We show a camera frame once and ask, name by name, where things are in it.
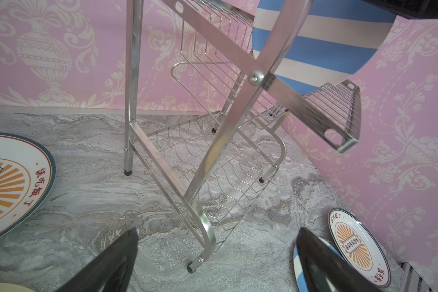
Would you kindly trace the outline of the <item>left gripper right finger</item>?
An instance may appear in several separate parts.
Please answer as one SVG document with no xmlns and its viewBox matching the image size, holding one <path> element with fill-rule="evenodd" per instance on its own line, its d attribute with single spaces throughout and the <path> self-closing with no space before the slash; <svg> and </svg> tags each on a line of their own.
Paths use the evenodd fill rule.
<svg viewBox="0 0 438 292">
<path fill-rule="evenodd" d="M 332 251 L 309 229 L 302 227 L 296 248 L 307 290 L 330 292 L 378 292 L 379 289 Z"/>
</svg>

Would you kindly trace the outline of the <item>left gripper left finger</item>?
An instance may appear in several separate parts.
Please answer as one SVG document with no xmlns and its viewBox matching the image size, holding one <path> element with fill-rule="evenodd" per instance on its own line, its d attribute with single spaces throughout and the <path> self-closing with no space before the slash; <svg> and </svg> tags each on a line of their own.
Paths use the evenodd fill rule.
<svg viewBox="0 0 438 292">
<path fill-rule="evenodd" d="M 124 232 L 58 291 L 126 292 L 135 265 L 138 240 L 136 228 Z"/>
</svg>

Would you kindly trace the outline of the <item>steel two-tier dish rack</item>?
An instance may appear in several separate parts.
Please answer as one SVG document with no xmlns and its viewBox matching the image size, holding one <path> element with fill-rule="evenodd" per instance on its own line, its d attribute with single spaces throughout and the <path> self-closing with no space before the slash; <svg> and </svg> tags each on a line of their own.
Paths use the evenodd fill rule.
<svg viewBox="0 0 438 292">
<path fill-rule="evenodd" d="M 240 222 L 255 203 L 255 198 L 248 197 L 248 191 L 242 191 L 231 206 L 221 207 L 221 217 L 216 218 L 206 213 L 197 200 L 206 180 L 218 170 L 239 168 L 241 172 L 236 175 L 237 179 L 252 174 L 253 168 L 244 155 L 229 146 L 235 135 L 246 139 L 241 127 L 248 122 L 256 123 L 259 129 L 274 135 L 286 117 L 293 115 L 319 137 L 325 137 L 329 130 L 338 133 L 342 142 L 334 144 L 333 148 L 343 153 L 360 138 L 360 90 L 345 80 L 339 85 L 322 85 L 314 92 L 301 95 L 276 76 L 275 70 L 283 56 L 309 19 L 312 1 L 284 2 L 261 57 L 245 51 L 210 22 L 210 17 L 216 15 L 249 26 L 251 17 L 234 6 L 223 1 L 168 1 L 167 6 L 223 53 L 226 64 L 240 69 L 223 108 L 206 113 L 213 121 L 214 140 L 201 163 L 193 168 L 192 181 L 185 185 L 151 141 L 150 134 L 136 121 L 144 4 L 142 1 L 127 2 L 124 172 L 132 174 L 133 159 L 139 156 L 136 144 L 139 144 L 146 152 L 141 162 L 164 195 L 176 194 L 176 199 L 169 201 L 171 206 L 203 247 L 202 253 L 187 265 L 187 271 L 192 274 L 223 246 L 223 241 L 215 236 L 215 228 L 222 226 L 231 233 L 233 228 L 228 225 L 229 221 Z"/>
</svg>

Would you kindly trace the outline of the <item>blue striped plate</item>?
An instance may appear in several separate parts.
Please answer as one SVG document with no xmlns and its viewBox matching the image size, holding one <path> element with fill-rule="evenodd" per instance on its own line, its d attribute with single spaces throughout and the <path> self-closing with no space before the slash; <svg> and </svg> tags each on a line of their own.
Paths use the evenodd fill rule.
<svg viewBox="0 0 438 292">
<path fill-rule="evenodd" d="M 339 251 L 334 248 L 327 240 L 320 237 L 320 241 L 322 241 L 326 246 L 328 246 L 333 252 L 335 252 L 338 256 L 342 257 L 342 255 L 339 253 Z M 307 283 L 305 281 L 304 277 L 304 271 L 301 264 L 301 261 L 299 259 L 299 253 L 297 246 L 294 247 L 293 251 L 293 267 L 294 267 L 294 274 L 296 277 L 297 286 L 300 292 L 309 292 L 309 289 L 307 287 Z"/>
<path fill-rule="evenodd" d="M 337 85 L 375 55 L 395 19 L 364 1 L 315 0 L 275 75 L 301 95 Z"/>
</svg>

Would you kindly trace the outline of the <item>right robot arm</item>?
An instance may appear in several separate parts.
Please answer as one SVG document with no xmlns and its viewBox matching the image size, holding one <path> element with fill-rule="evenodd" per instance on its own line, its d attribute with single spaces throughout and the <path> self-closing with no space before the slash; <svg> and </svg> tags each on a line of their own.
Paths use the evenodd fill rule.
<svg viewBox="0 0 438 292">
<path fill-rule="evenodd" d="M 364 0 L 406 19 L 438 19 L 438 0 Z"/>
</svg>

